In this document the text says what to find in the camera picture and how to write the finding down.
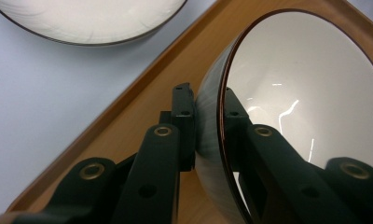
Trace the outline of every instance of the ceramic bowl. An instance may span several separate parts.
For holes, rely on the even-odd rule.
[[[0,0],[0,12],[25,30],[74,45],[109,45],[146,35],[186,0]]]
[[[307,162],[350,157],[373,166],[373,65],[332,23],[300,11],[270,13],[225,49],[197,97],[197,171],[231,223],[244,204],[223,142],[230,87],[254,124],[276,128]]]

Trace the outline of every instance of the brown rim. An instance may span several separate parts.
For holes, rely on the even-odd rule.
[[[225,171],[227,181],[228,181],[228,184],[229,184],[229,187],[230,187],[230,191],[233,195],[233,198],[236,201],[236,204],[239,207],[239,210],[242,213],[242,216],[243,216],[244,220],[248,223],[253,223],[253,221],[251,219],[250,213],[248,212],[248,209],[245,206],[244,201],[242,199],[242,196],[241,196],[241,194],[239,192],[239,189],[237,187],[236,180],[233,176],[233,170],[232,170],[231,165],[230,165],[230,159],[228,158],[228,151],[225,147],[226,142],[227,142],[227,138],[225,137],[225,128],[224,128],[225,123],[224,123],[224,116],[223,116],[224,112],[225,112],[225,109],[224,109],[224,107],[225,107],[225,92],[226,92],[226,89],[227,89],[228,75],[229,75],[230,67],[231,67],[233,59],[234,59],[234,57],[235,57],[235,55],[236,55],[236,53],[239,49],[239,46],[242,43],[242,41],[244,40],[244,38],[250,33],[251,30],[254,29],[254,27],[256,27],[263,20],[267,19],[268,17],[274,16],[274,15],[277,15],[277,14],[280,14],[280,13],[284,13],[284,12],[306,13],[306,14],[310,14],[312,16],[318,17],[318,18],[320,18],[324,21],[327,21],[327,22],[331,23],[332,25],[337,27],[343,34],[345,34],[347,37],[349,37],[350,40],[365,54],[365,56],[369,59],[370,63],[373,65],[373,62],[370,60],[370,58],[367,56],[367,54],[361,48],[361,46],[356,41],[354,41],[346,32],[344,32],[340,27],[338,27],[332,21],[330,21],[330,20],[328,20],[328,19],[326,19],[326,18],[324,18],[320,15],[317,15],[315,13],[309,12],[307,10],[302,10],[302,9],[297,9],[297,8],[287,8],[287,9],[279,9],[279,10],[271,11],[270,13],[267,13],[267,14],[259,17],[247,29],[245,29],[242,32],[241,35],[239,35],[239,37],[236,39],[236,42],[233,44],[232,49],[230,50],[230,53],[228,55],[227,62],[226,62],[226,67],[225,67],[224,73],[222,74],[222,77],[221,77],[221,83],[220,83],[220,87],[219,87],[219,90],[218,90],[218,99],[217,99],[218,105],[217,105],[217,115],[216,116],[217,116],[217,123],[218,123],[218,130],[217,131],[218,131],[218,139],[219,139],[218,140],[219,141],[219,150],[220,150],[220,154],[221,154],[221,160],[222,160],[222,164],[223,164],[223,167],[224,167],[224,171]]]
[[[9,21],[11,21],[12,23],[14,23],[15,25],[19,26],[21,29],[33,34],[33,35],[38,35],[44,39],[47,39],[47,40],[51,40],[51,41],[54,41],[54,42],[58,42],[58,43],[62,43],[62,44],[66,44],[66,45],[75,45],[75,46],[83,46],[83,47],[103,47],[103,46],[111,46],[111,45],[117,45],[117,44],[123,44],[123,43],[126,43],[126,42],[130,42],[130,41],[133,41],[133,40],[137,40],[137,39],[140,39],[142,37],[145,37],[147,35],[150,35],[150,34],[153,34],[155,33],[160,27],[162,27],[164,24],[166,24],[168,21],[170,21],[175,15],[178,14],[178,12],[184,7],[184,5],[186,4],[187,0],[184,0],[184,3],[182,6],[180,6],[173,14],[171,17],[169,17],[167,20],[165,20],[163,23],[159,24],[158,26],[156,26],[155,28],[143,33],[143,34],[140,34],[140,35],[137,35],[137,36],[134,36],[134,37],[131,37],[131,38],[128,38],[128,39],[123,39],[123,40],[119,40],[119,41],[112,41],[112,42],[105,42],[105,43],[97,43],[97,44],[82,44],[82,43],[77,43],[77,42],[70,42],[70,41],[64,41],[64,40],[60,40],[60,39],[56,39],[56,38],[52,38],[50,36],[47,36],[47,35],[41,35],[33,30],[30,30],[29,28],[26,28],[25,26],[23,26],[22,24],[12,20],[5,12],[3,12],[1,9],[0,9],[0,14],[3,15],[5,18],[7,18]]]

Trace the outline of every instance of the bowl rim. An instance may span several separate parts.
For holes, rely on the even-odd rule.
[[[172,14],[172,16],[170,16],[169,18],[164,20],[162,23],[158,24],[156,27],[154,27],[150,30],[147,30],[145,33],[142,33],[140,35],[136,35],[136,36],[133,36],[133,37],[130,37],[130,38],[122,39],[122,40],[103,42],[103,43],[93,43],[93,44],[66,41],[66,40],[61,40],[61,39],[58,39],[58,38],[53,38],[53,37],[50,37],[48,35],[43,35],[43,34],[40,34],[36,31],[33,31],[33,30],[23,26],[19,22],[13,20],[12,18],[10,18],[6,14],[6,12],[1,10],[1,8],[0,8],[0,14],[3,15],[5,18],[7,18],[12,23],[14,23],[15,25],[19,26],[21,29],[23,29],[23,30],[25,30],[25,31],[33,34],[33,35],[40,36],[40,37],[42,37],[44,39],[47,39],[47,40],[50,40],[50,41],[54,41],[54,42],[58,42],[58,43],[61,43],[61,44],[66,44],[66,45],[74,45],[74,46],[82,46],[82,47],[103,47],[103,46],[112,46],[112,45],[117,45],[117,44],[123,44],[123,43],[130,42],[130,41],[139,39],[141,37],[144,37],[144,36],[155,33],[160,27],[162,27],[164,24],[166,24],[168,21],[170,21],[173,17],[175,17],[175,15],[178,14],[179,11],[181,11],[181,9],[187,3],[187,0],[183,0],[183,1],[184,1],[184,3],[177,10],[175,10],[175,12]]]

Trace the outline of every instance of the gray bowl exterior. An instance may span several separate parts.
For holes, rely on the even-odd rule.
[[[203,80],[196,100],[198,145],[196,170],[200,182],[230,223],[244,223],[234,200],[221,159],[218,135],[218,94],[233,43],[216,60]]]

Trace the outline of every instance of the wooden tray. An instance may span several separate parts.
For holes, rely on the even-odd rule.
[[[104,157],[119,162],[136,152],[145,131],[170,110],[172,87],[191,83],[194,92],[221,51],[260,16],[301,9],[336,24],[373,62],[373,23],[345,0],[218,0],[182,34],[8,208],[39,211],[62,177],[79,161]],[[224,223],[195,172],[181,174],[179,223]]]

